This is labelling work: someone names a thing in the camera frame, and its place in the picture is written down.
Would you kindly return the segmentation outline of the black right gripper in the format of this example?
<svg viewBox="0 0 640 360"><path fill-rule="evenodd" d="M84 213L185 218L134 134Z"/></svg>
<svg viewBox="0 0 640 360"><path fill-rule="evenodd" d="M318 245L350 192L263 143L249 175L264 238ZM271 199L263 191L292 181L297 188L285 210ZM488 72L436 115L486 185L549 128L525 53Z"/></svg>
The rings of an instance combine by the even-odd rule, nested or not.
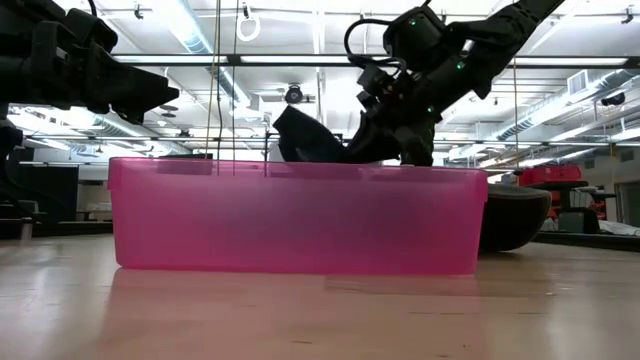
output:
<svg viewBox="0 0 640 360"><path fill-rule="evenodd" d="M387 134L438 123L441 113L474 89L474 58L461 49L393 50L384 58L358 54L357 98L363 110L349 141L347 162L397 159L400 147Z"/></svg>

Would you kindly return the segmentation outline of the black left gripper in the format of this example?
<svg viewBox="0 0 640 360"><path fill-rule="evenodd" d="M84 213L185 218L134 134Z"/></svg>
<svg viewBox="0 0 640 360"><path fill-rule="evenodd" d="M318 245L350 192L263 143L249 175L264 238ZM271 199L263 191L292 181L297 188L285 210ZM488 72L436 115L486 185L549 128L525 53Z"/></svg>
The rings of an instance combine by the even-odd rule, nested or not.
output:
<svg viewBox="0 0 640 360"><path fill-rule="evenodd" d="M1 114L8 105L39 104L96 114L115 112L130 123L179 97L166 77L116 61L118 36L99 19L71 28L57 21L1 21Z"/></svg>

